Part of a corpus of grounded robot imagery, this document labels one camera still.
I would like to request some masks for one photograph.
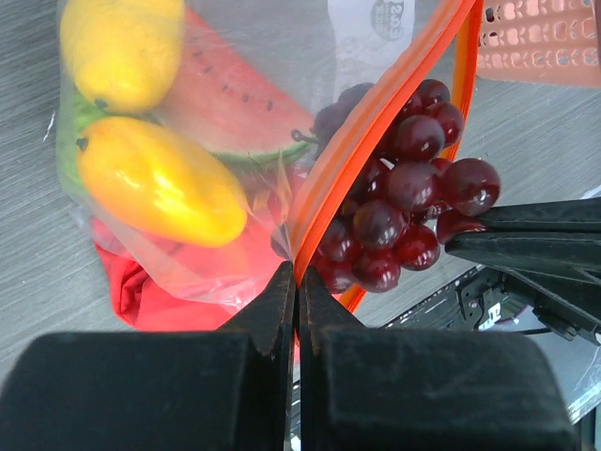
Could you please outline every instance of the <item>gray wooden table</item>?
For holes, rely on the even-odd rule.
[[[127,329],[111,312],[92,242],[69,217],[55,173],[54,129],[44,140],[58,102],[54,6],[2,0],[0,381],[36,335]],[[600,101],[601,91],[480,80],[461,155],[500,169],[503,204],[579,198],[601,185]],[[469,267],[445,257],[431,271],[405,274],[395,291],[368,296],[358,316],[382,325]],[[582,377],[591,377],[599,364],[594,350],[583,352]]]

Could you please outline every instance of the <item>plastic bag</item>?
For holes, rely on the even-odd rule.
[[[181,300],[236,311],[284,257],[300,281],[460,27],[453,100],[467,114],[481,14],[474,0],[60,2],[57,166],[78,222]],[[324,147],[316,115],[364,84]]]

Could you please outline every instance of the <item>watermelon slice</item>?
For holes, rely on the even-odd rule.
[[[226,162],[300,157],[310,144],[312,116],[244,61],[188,11],[179,73],[156,118]]]

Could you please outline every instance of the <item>basket hole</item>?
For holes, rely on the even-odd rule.
[[[487,9],[485,9],[485,15],[486,15],[486,21],[488,23],[495,22],[495,11],[494,11],[493,8],[487,8]]]

